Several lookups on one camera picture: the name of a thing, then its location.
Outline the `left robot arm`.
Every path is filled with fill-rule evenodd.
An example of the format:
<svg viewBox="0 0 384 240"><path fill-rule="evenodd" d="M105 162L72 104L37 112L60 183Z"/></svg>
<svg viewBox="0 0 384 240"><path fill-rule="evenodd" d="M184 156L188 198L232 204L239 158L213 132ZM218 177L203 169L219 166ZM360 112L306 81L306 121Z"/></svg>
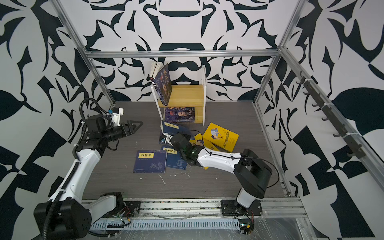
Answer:
<svg viewBox="0 0 384 240"><path fill-rule="evenodd" d="M46 203L38 204L34 217L44 240L74 240L85 237L91 225L104 215L116 215L126 204L121 192L100 196L89 205L82 199L90 176L110 142L133 135L141 121L113 122L110 115L83 119L82 136L73 149L74 163Z"/></svg>

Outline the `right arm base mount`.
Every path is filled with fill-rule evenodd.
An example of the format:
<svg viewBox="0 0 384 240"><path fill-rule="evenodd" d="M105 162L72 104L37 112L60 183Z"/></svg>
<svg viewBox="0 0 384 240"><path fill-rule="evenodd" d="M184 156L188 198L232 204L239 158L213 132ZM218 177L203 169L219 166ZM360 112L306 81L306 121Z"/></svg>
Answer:
<svg viewBox="0 0 384 240"><path fill-rule="evenodd" d="M225 217L261 216L262 212L259 200L254 200L249 208L240 205L236 200L221 200L221 213Z"/></svg>

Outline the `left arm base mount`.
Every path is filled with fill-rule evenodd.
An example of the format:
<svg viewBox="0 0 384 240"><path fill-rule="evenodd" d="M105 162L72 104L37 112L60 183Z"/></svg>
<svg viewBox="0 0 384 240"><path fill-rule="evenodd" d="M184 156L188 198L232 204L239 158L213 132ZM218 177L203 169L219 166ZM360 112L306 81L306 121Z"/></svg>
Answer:
<svg viewBox="0 0 384 240"><path fill-rule="evenodd" d="M122 207L118 207L116 211L111 211L102 216L102 218L131 218L140 213L141 201L124 201Z"/></svg>

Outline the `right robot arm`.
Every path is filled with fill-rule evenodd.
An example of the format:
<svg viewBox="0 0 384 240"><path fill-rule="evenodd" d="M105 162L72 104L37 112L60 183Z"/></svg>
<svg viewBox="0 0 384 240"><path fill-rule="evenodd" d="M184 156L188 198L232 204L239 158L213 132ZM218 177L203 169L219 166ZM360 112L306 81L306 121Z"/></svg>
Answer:
<svg viewBox="0 0 384 240"><path fill-rule="evenodd" d="M273 170L251 150L224 153L192 145L189 142L189 135L178 133L163 136L165 143L178 151L181 158L190 166L215 168L234 174L242 186L235 201L239 212L247 211L256 200L265 197Z"/></svg>

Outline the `purple book with old man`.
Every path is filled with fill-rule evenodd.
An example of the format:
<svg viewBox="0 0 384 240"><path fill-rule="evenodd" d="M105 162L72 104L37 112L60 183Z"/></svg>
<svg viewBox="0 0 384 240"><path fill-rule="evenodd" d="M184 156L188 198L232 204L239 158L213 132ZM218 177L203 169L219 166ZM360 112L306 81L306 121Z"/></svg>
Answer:
<svg viewBox="0 0 384 240"><path fill-rule="evenodd" d="M172 93L172 82L168 64L164 65L164 67L158 72L157 76L151 80L155 84L155 89L158 92L162 104L167 106Z"/></svg>

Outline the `yellow book with figure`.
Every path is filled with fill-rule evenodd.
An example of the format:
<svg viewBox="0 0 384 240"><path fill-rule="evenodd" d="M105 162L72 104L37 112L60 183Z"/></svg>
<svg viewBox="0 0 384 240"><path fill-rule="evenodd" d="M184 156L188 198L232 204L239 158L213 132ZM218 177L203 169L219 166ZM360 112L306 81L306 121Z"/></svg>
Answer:
<svg viewBox="0 0 384 240"><path fill-rule="evenodd" d="M219 125L210 123L203 134L203 139L232 153L239 139L239 135Z"/></svg>

